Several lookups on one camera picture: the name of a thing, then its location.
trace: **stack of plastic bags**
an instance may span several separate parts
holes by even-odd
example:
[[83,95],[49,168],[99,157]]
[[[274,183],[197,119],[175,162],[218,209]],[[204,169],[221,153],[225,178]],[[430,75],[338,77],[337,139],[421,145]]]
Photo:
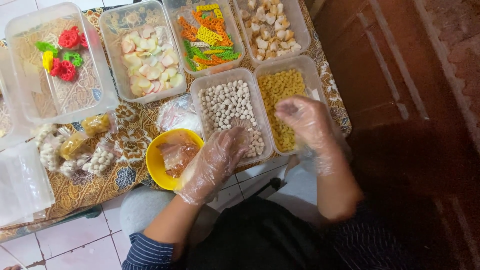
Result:
[[0,228],[44,218],[54,203],[35,141],[0,152]]

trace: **striped sleeve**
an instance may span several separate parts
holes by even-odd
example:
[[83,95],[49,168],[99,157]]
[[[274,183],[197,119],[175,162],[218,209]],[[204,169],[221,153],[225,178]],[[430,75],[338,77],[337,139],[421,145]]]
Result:
[[331,228],[327,237],[350,269],[418,269],[364,202],[359,203],[354,217]]
[[130,235],[132,247],[122,270],[168,270],[172,260],[173,245],[159,243],[141,233]]

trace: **brown floral fabric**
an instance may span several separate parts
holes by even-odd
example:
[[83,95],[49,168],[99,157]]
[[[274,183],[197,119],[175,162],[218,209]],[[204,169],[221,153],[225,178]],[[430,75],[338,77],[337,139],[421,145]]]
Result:
[[[233,9],[233,3],[231,1],[232,0],[230,0],[230,5]],[[332,117],[339,124],[342,131],[348,135],[351,132],[351,123],[347,111],[338,93],[307,7],[303,0],[299,0],[299,2],[307,27],[312,36],[312,44],[304,54],[312,57],[315,61]],[[98,32],[100,15],[108,9],[111,9],[111,7],[95,8],[84,12],[85,18],[87,18]],[[124,26],[137,25],[141,20],[153,23],[158,20],[156,15],[156,12],[152,10],[140,10],[139,12],[124,16],[122,20],[119,20],[120,16],[116,13],[112,13],[108,19],[115,25],[118,31],[121,31]],[[35,35],[32,35],[31,40],[27,39],[22,42],[34,42],[34,39]],[[7,44],[3,40],[0,41],[0,46],[6,47]],[[254,71],[249,57],[243,59],[241,66]],[[187,75],[189,88],[193,80],[194,78],[192,76]],[[95,147],[100,140],[115,144],[115,146],[121,150],[121,156],[118,158],[115,166],[112,166],[103,178],[85,172],[77,173],[72,179],[68,179],[59,173],[49,173],[48,176],[55,194],[56,203],[47,209],[47,217],[29,224],[2,228],[0,230],[0,243],[10,238],[41,230],[72,214],[117,197],[131,190],[138,184],[144,184],[155,189],[160,188],[153,182],[149,175],[144,159],[148,145],[152,142],[153,138],[160,134],[155,126],[158,107],[167,100],[155,101],[149,104],[129,103],[122,99],[119,100],[120,104],[116,109],[119,132],[117,134],[99,134],[96,138],[89,139],[88,141],[91,147]],[[82,129],[79,123],[72,123],[71,125],[67,125],[67,127],[71,130]],[[274,153],[267,160],[277,156],[278,155]],[[267,160],[243,166],[238,168],[236,172],[246,170]]]

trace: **gloved hand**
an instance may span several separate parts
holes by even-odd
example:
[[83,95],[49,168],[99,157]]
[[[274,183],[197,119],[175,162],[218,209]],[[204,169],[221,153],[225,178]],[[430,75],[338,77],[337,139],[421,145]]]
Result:
[[279,101],[275,116],[295,132],[300,153],[313,157],[316,173],[331,173],[332,151],[338,149],[325,104],[300,95]]
[[245,128],[214,132],[178,179],[174,192],[189,204],[211,202],[249,150]]

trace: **wooden cabinet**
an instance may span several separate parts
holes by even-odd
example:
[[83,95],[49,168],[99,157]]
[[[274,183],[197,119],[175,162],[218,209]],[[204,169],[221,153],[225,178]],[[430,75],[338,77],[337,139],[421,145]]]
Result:
[[480,269],[480,159],[414,1],[326,0],[314,24],[373,207],[427,269]]

